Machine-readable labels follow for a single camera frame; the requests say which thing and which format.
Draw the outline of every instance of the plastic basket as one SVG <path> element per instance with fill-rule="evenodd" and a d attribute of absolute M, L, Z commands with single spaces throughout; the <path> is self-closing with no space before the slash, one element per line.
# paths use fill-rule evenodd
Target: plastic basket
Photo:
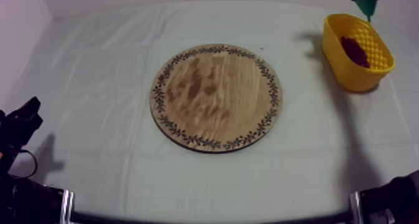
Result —
<path fill-rule="evenodd" d="M 340 43 L 341 37 L 349 37 L 358 42 L 367 53 L 369 68 L 359 66 L 348 57 Z M 347 90 L 356 92 L 369 90 L 395 66 L 390 51 L 371 25 L 354 16 L 347 14 L 327 16 L 322 45 L 337 82 Z"/>

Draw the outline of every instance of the red fruit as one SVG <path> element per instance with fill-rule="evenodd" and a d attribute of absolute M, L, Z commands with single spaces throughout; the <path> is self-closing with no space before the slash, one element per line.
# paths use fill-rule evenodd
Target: red fruit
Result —
<path fill-rule="evenodd" d="M 355 39 L 349 37 L 341 37 L 341 44 L 349 59 L 351 59 L 354 63 L 362 67 L 370 67 L 370 64 L 368 63 L 367 59 L 367 54 L 359 46 L 358 42 Z"/>

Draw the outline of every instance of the wood grain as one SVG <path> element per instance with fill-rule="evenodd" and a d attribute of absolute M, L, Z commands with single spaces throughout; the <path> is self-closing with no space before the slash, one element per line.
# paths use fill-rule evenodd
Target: wood grain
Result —
<path fill-rule="evenodd" d="M 274 125 L 282 89 L 273 69 L 243 48 L 210 44 L 185 50 L 157 73 L 150 109 L 176 143 L 200 152 L 247 147 Z"/>

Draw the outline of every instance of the green object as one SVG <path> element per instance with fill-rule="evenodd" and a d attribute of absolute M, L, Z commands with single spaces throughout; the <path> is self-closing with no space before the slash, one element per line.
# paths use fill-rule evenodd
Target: green object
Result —
<path fill-rule="evenodd" d="M 374 15 L 377 1 L 378 0 L 355 0 L 359 9 L 361 9 L 362 13 L 367 16 L 368 22 L 371 22 L 371 16 Z"/>

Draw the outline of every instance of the white table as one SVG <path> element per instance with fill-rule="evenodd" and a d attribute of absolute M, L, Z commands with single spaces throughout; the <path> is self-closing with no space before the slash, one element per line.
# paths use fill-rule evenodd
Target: white table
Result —
<path fill-rule="evenodd" d="M 337 12 L 184 2 L 54 22 L 6 108 L 33 95 L 42 102 L 45 122 L 27 146 L 40 163 L 34 179 L 74 191 L 80 211 L 224 223 L 339 212 L 350 192 L 419 169 L 418 29 L 373 18 L 396 69 L 377 90 L 346 94 L 333 83 L 319 44 L 324 18 Z M 260 55 L 284 91 L 275 127 L 235 153 L 181 148 L 150 115 L 158 69 L 183 49 L 208 43 Z M 19 156 L 15 171 L 30 170 L 29 161 Z"/>

